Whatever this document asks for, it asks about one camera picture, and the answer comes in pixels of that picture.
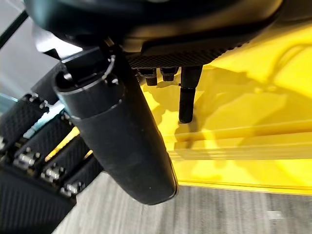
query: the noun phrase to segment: yellow panel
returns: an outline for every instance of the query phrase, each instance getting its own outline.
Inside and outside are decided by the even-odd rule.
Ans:
[[[179,75],[142,86],[179,183],[312,195],[312,24],[276,26],[204,67],[194,120]]]

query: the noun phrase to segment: black plastic housing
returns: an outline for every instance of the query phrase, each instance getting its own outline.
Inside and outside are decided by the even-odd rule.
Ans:
[[[75,206],[57,188],[0,162],[0,233],[51,234]]]

